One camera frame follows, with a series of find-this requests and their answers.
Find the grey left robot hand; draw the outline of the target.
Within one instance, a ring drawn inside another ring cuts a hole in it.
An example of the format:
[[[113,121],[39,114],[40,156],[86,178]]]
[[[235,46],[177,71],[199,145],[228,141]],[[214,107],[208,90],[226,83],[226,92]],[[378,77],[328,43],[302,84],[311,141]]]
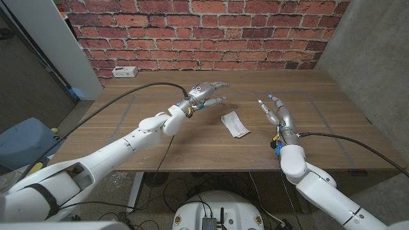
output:
[[[222,96],[219,98],[210,98],[213,93],[221,88],[228,88],[229,84],[225,82],[203,82],[194,86],[189,92],[188,96],[178,106],[186,115],[193,113],[196,110],[204,109],[205,107],[212,107],[221,104],[227,98]]]

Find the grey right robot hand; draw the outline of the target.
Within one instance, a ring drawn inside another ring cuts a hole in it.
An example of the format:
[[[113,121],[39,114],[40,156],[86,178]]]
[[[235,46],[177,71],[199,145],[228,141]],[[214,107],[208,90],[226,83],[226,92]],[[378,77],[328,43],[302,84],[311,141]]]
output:
[[[278,116],[271,111],[261,100],[258,103],[261,110],[265,113],[266,118],[271,124],[279,129],[279,133],[284,139],[284,142],[289,145],[299,145],[296,126],[294,124],[293,118],[291,117],[290,111],[284,105],[281,99],[276,96],[268,96],[275,104]]]

